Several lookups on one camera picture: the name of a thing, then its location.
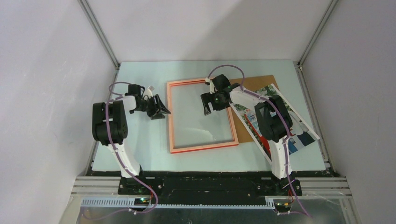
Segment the clear acrylic sheet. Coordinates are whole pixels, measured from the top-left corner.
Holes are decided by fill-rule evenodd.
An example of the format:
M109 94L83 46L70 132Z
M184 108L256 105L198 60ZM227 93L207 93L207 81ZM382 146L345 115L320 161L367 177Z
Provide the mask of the clear acrylic sheet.
M203 146L233 141L226 110L204 115L200 97L210 87L204 83L173 86L171 106L175 148Z

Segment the orange wooden picture frame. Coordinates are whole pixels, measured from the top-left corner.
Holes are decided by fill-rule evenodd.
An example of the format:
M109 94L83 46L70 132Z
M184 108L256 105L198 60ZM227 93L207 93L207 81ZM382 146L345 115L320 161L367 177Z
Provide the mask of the orange wooden picture frame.
M168 109L170 110L170 112L172 112L171 90L170 90L170 88L173 87L173 86L188 85L188 84L199 84L199 83L204 83L205 84L204 78L168 82L167 83L167 106L168 106ZM233 116L232 116L232 113L231 113L231 109L227 108L225 110L227 111L227 114L228 114L230 127L231 127L231 131L232 131L232 136L233 136L233 141L224 142L224 143L217 143L217 144L210 144L210 145L203 145L203 146L179 148L179 149L175 148L174 134L173 134L173 123L172 123L173 120L172 120L172 115L170 114L168 116L170 153L171 154L177 154L177 153L193 152L193 151L215 149L215 148L222 148L222 147L231 147L231 146L238 145L239 141L238 141L238 137L237 137L237 133L236 133L235 124L234 124Z

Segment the colourful printed photo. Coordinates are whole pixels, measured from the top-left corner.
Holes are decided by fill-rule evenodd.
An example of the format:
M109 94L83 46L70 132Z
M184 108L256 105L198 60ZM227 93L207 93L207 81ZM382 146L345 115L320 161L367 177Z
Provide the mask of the colourful printed photo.
M292 126L290 128L289 154L302 150L311 143L318 141L319 136L309 125L301 118L295 109L286 99L283 99L285 107L290 115ZM271 161L270 144L259 131L258 120L255 111L252 111L239 104L231 104L253 141L268 161Z

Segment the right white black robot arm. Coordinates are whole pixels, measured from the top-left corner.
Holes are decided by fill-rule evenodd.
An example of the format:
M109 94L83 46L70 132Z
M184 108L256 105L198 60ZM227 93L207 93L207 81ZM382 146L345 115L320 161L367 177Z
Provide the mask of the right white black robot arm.
M212 110L221 111L231 105L241 105L255 113L260 134L273 147L271 154L271 172L277 178L272 181L272 190L277 195L284 195L290 189L286 179L292 170L289 166L288 139L292 120L279 95L265 97L252 92L239 83L230 83L221 74L217 77L204 79L210 90L201 94L204 115Z

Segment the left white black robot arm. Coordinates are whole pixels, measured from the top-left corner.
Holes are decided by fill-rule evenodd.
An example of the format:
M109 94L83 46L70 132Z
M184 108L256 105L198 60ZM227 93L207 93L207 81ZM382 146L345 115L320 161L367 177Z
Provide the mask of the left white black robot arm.
M153 94L154 87L145 88L138 84L128 84L125 94L108 102L92 105L92 135L110 150L121 170L121 176L133 178L130 189L136 194L143 194L148 188L148 182L139 177L141 165L128 151L126 138L128 136L127 113L144 112L151 120L164 119L171 112L161 101L159 95Z

